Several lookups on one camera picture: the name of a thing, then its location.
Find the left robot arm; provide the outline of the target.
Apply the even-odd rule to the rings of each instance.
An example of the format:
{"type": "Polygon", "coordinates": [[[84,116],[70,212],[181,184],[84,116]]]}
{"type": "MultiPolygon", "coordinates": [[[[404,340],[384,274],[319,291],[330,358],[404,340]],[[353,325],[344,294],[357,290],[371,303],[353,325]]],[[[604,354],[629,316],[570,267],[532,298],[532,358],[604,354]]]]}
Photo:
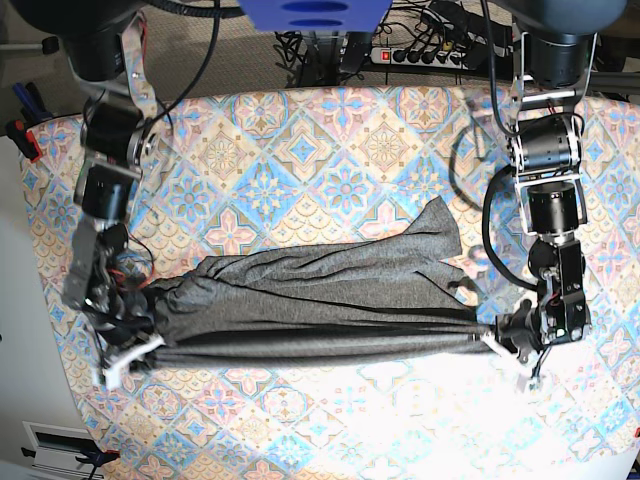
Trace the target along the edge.
{"type": "Polygon", "coordinates": [[[552,347],[582,340],[590,329],[585,258],[578,228],[588,221],[580,174],[586,128],[576,108],[590,82],[598,33],[624,11],[623,1],[502,1],[513,18],[514,78],[508,114],[490,87],[496,125],[509,163],[490,180],[482,241],[492,265],[510,283],[533,292],[512,314],[496,318],[484,342],[522,367],[539,370],[552,347]],[[491,245],[489,220],[498,184],[511,178],[533,281],[513,274],[491,245]]]}

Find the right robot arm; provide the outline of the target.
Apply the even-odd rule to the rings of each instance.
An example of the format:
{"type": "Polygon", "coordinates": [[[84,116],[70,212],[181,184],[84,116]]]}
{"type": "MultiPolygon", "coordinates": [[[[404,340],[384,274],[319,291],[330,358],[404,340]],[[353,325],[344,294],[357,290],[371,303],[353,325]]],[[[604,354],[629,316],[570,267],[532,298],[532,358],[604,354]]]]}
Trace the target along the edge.
{"type": "Polygon", "coordinates": [[[132,238],[131,199],[142,181],[141,159],[154,129],[194,89],[214,53],[223,19],[242,15],[218,1],[207,6],[154,1],[176,16],[209,19],[212,30],[202,63],[171,103],[158,99],[144,67],[147,20],[142,1],[73,1],[58,34],[71,71],[88,99],[82,110],[84,160],[74,190],[81,208],[64,302],[84,313],[109,352],[145,344],[154,333],[143,293],[147,278],[118,269],[132,238]]]}

